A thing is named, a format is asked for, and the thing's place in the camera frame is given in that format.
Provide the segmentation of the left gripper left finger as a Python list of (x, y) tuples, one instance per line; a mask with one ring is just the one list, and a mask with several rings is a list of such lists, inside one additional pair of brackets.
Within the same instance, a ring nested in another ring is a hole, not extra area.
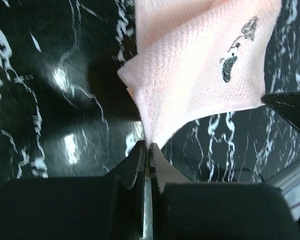
[(13, 179), (0, 188), (0, 240), (138, 240), (146, 146), (104, 176)]

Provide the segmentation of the plain pink towel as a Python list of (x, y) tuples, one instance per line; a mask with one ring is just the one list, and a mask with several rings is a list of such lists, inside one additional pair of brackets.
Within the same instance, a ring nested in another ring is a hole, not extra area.
[(137, 0), (137, 54), (117, 74), (132, 91), (145, 142), (163, 147), (185, 124), (254, 109), (279, 0)]

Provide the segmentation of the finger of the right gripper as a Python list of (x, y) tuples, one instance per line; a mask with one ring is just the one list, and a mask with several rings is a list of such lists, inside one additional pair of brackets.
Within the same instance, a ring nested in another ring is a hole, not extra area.
[(261, 101), (300, 133), (300, 92), (269, 93)]

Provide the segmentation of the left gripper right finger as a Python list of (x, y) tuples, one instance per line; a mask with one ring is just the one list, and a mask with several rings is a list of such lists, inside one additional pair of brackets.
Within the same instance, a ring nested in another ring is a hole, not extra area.
[(279, 189), (266, 183), (192, 182), (149, 147), (155, 240), (300, 240)]

